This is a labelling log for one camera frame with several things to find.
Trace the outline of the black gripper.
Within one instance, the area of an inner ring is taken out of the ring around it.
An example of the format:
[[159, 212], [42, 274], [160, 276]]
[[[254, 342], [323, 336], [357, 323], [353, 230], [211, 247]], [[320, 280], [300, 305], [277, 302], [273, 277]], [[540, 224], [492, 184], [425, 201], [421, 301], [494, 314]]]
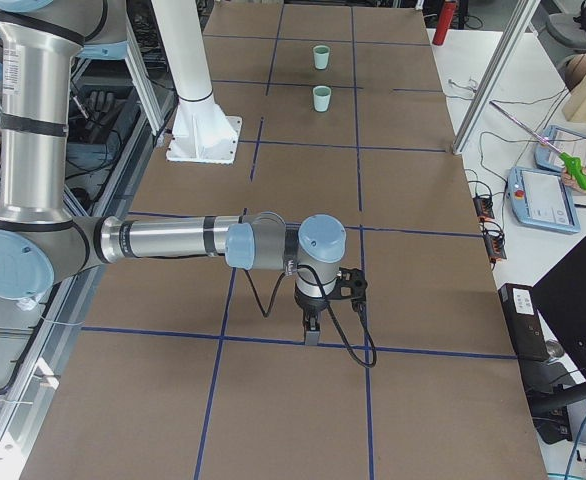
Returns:
[[295, 287], [294, 299], [303, 312], [304, 344], [317, 345], [321, 335], [321, 313], [329, 306], [322, 297], [311, 297]]

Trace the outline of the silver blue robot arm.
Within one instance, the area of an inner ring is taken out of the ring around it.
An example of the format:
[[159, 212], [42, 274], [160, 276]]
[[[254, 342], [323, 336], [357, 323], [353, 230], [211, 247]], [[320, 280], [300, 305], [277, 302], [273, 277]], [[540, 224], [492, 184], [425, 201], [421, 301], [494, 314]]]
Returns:
[[87, 47], [123, 57], [127, 26], [122, 1], [0, 1], [0, 297], [37, 296], [125, 258], [223, 257], [245, 271], [294, 276], [304, 339], [316, 344], [320, 314], [346, 277], [346, 232], [334, 217], [295, 227], [272, 212], [146, 222], [65, 210], [72, 61]]

